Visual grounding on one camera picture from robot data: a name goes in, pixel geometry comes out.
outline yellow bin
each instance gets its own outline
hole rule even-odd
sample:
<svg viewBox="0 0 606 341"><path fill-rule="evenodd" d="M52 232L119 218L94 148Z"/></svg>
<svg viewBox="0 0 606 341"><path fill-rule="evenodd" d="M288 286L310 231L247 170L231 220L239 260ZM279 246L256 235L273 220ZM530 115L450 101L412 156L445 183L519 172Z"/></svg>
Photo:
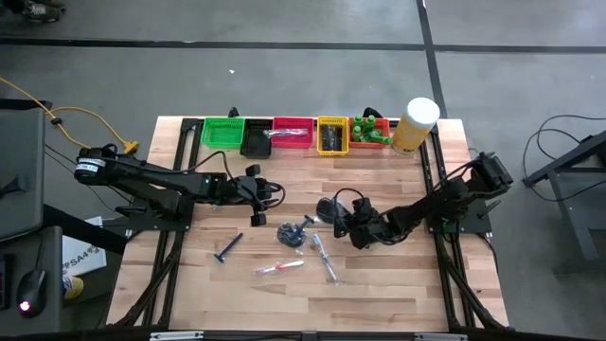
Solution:
<svg viewBox="0 0 606 341"><path fill-rule="evenodd" d="M318 117L318 126L316 128L316 135L318 142L315 144L318 154L320 156L342 156L349 153L349 120L347 117ZM343 129L343 137L341 138L341 151L322 151L322 131L320 130L323 125L333 125L341 127Z"/></svg>

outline plastic bottle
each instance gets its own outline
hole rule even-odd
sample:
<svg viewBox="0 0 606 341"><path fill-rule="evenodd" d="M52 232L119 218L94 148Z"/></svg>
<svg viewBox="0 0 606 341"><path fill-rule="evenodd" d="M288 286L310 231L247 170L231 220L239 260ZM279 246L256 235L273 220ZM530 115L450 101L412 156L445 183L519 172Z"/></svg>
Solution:
<svg viewBox="0 0 606 341"><path fill-rule="evenodd" d="M393 142L393 139L391 137L381 136L381 133L379 131L371 132L369 137L370 141L372 142L379 142L384 144L391 144L391 142Z"/></svg>
<svg viewBox="0 0 606 341"><path fill-rule="evenodd" d="M439 107L426 98L411 100L401 116L392 146L404 153L413 153L425 140L439 119Z"/></svg>
<svg viewBox="0 0 606 341"><path fill-rule="evenodd" d="M360 126L354 126L352 135L354 142L360 142L360 137L362 136L362 128Z"/></svg>
<svg viewBox="0 0 606 341"><path fill-rule="evenodd" d="M375 119L374 115L369 116L364 124L364 134L372 132L375 129L376 122L377 120Z"/></svg>
<svg viewBox="0 0 606 341"><path fill-rule="evenodd" d="M360 129L362 129L362 127L364 126L364 119L362 118L362 115L356 115L353 118L353 127L360 127Z"/></svg>

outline black connector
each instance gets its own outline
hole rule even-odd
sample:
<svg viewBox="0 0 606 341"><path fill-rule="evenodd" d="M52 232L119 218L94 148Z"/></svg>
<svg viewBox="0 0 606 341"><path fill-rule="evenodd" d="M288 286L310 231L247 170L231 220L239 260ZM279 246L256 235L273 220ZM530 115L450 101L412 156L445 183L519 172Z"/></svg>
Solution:
<svg viewBox="0 0 606 341"><path fill-rule="evenodd" d="M52 125L63 124L63 120L60 117L55 117L50 120L50 124L52 124Z"/></svg>

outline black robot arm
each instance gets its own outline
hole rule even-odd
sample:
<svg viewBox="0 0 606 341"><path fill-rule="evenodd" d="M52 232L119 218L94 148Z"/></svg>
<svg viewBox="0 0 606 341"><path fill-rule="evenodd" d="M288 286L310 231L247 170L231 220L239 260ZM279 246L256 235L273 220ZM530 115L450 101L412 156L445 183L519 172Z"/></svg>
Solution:
<svg viewBox="0 0 606 341"><path fill-rule="evenodd" d="M257 177L259 174L259 165L249 167L245 176L238 177L232 177L229 171L168 170L131 155L117 154L108 145L81 149L74 176L84 185L121 189L149 205L123 208L120 213L125 215L151 209L156 217L178 219L191 201L217 206L249 205L253 209L251 224L257 226L265 224L260 212L280 204L276 203L278 199L272 199L272 193L283 190L281 185Z"/></svg>
<svg viewBox="0 0 606 341"><path fill-rule="evenodd" d="M463 180L462 174L447 177L410 206L396 206L379 213L369 198L354 200L354 212L334 222L334 236L340 238L349 233L353 245L360 249L373 242L387 245L402 242L423 219L441 224L458 222L466 216L472 201L495 198L507 192L513 182L493 153L480 153L453 173L467 170L471 170L470 180Z"/></svg>

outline yellow cable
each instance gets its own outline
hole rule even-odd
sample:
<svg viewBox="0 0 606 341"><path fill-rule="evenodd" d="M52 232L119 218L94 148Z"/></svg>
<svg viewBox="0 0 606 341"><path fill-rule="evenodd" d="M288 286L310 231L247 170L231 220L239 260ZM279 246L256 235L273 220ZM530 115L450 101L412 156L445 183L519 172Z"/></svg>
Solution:
<svg viewBox="0 0 606 341"><path fill-rule="evenodd" d="M112 134L114 134L114 136L117 139L119 139L120 142L122 142L122 144L126 144L127 143L127 141L125 139L123 139L122 137L120 137L120 135L114 130L114 128L112 128L112 126L109 123L107 123L107 121L105 120L105 118L101 117L101 115L99 115L99 114L97 114L97 113L95 113L95 112L93 112L91 110L80 108L80 107L59 107L57 109L51 110L50 112L54 114L54 113L56 113L58 111L64 111L64 110L80 111L80 112L87 113L87 114L90 114L90 115L98 118L101 122L103 122L103 124L105 124L105 126L107 127L107 129L109 129L112 132Z"/></svg>
<svg viewBox="0 0 606 341"><path fill-rule="evenodd" d="M98 118L101 122L103 122L103 124L105 124L105 126L112 132L112 134L114 134L114 136L120 140L120 142L122 142L122 144L124 145L124 152L125 153L134 153L136 152L136 149L138 147L138 142L137 141L133 141L133 142L129 142L124 140L122 137L120 137L120 135L116 132L116 130L114 128L112 128L112 126L103 118L101 117L101 115L90 111L88 109L84 109L84 108L79 108L79 107L60 107L54 110L48 110L48 108L46 108L41 102L39 102L37 99L35 99L33 96L31 96L26 90L20 88L19 86L11 83L10 81L5 80L4 78L0 77L0 81L4 82L7 85L12 86L13 88L15 88L16 90L19 90L22 94L26 95L27 97L29 97L31 100L33 100L36 104L38 104L41 108L43 108L45 110L45 113L47 115L49 115L52 119L57 118L53 113L58 112L58 111L63 111L63 110L75 110L75 111L81 111L87 114L90 114L96 118ZM86 148L86 149L90 149L90 147L88 147L87 145L79 142L78 140L76 140L75 138L73 138L72 136L70 136L67 131L65 130L65 128L63 127L63 125L61 123L57 123L57 126L59 127L59 129L62 131L63 135L65 135L65 137L67 137L68 140L70 140L72 143L82 147L82 148Z"/></svg>

